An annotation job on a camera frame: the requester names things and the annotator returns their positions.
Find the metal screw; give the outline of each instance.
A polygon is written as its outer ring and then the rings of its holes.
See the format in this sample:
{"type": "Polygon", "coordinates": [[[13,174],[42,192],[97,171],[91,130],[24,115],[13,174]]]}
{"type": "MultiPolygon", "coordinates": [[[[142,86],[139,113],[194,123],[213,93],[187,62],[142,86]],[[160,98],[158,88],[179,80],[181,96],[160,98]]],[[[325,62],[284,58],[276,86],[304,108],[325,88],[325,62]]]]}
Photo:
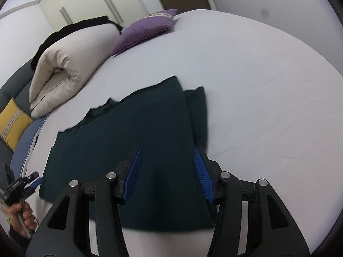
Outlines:
{"type": "Polygon", "coordinates": [[[220,174],[220,176],[221,176],[223,179],[228,179],[228,178],[231,177],[231,174],[230,174],[229,172],[224,171],[224,172],[222,172],[222,173],[220,174]]]}
{"type": "Polygon", "coordinates": [[[117,174],[115,172],[109,172],[107,173],[106,177],[108,179],[114,179],[117,176],[117,174]]]}
{"type": "Polygon", "coordinates": [[[72,180],[70,183],[69,183],[69,186],[70,187],[76,187],[78,185],[78,181],[77,180],[72,180]]]}
{"type": "Polygon", "coordinates": [[[258,183],[259,183],[261,186],[266,186],[266,185],[268,185],[268,182],[267,182],[266,179],[260,179],[260,180],[258,181],[258,183]]]}

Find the dark green cloth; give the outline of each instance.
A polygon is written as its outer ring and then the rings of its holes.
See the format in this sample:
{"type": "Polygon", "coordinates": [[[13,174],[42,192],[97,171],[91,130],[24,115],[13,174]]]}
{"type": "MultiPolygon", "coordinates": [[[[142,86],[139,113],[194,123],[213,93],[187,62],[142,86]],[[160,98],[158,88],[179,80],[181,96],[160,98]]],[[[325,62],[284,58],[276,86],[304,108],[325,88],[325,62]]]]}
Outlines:
{"type": "Polygon", "coordinates": [[[194,140],[206,146],[204,89],[183,92],[171,77],[120,102],[108,100],[58,133],[39,195],[53,202],[69,181],[96,180],[140,146],[143,164],[133,198],[119,206],[121,225],[168,232],[212,228],[217,210],[206,203],[200,185],[194,140]]]}

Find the blue cloth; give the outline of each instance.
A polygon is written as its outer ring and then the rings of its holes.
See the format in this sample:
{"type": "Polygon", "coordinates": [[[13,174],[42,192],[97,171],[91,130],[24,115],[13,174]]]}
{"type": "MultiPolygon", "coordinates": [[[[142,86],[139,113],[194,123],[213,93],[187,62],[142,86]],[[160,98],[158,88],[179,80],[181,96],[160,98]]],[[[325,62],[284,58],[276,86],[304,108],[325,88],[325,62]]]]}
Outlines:
{"type": "Polygon", "coordinates": [[[46,117],[34,120],[27,129],[24,131],[23,135],[14,150],[13,157],[11,160],[10,168],[14,172],[15,178],[19,178],[23,166],[25,164],[26,158],[29,156],[30,148],[35,135],[38,130],[42,127],[45,122],[46,117]]]}

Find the gray sofa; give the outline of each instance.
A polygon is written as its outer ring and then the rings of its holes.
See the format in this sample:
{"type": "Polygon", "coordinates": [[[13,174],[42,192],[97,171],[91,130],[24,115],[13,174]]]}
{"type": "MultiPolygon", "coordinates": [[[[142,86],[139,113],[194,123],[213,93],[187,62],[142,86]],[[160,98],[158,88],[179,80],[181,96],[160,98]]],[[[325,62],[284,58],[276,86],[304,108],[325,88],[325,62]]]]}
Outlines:
{"type": "MultiPolygon", "coordinates": [[[[31,60],[18,69],[0,89],[0,112],[2,112],[11,98],[14,98],[18,107],[30,115],[29,89],[34,74],[31,60]]],[[[12,150],[0,139],[0,163],[11,163],[12,150]]]]}

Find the white wardrobe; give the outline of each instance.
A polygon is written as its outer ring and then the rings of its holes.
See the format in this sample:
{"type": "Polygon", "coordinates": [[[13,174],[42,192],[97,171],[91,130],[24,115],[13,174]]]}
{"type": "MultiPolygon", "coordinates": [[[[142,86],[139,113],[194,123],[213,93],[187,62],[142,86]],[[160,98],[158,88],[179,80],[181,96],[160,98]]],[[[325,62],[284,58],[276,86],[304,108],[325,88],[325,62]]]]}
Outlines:
{"type": "Polygon", "coordinates": [[[39,4],[56,31],[65,25],[103,15],[127,27],[147,15],[140,0],[41,0],[39,4]]]}

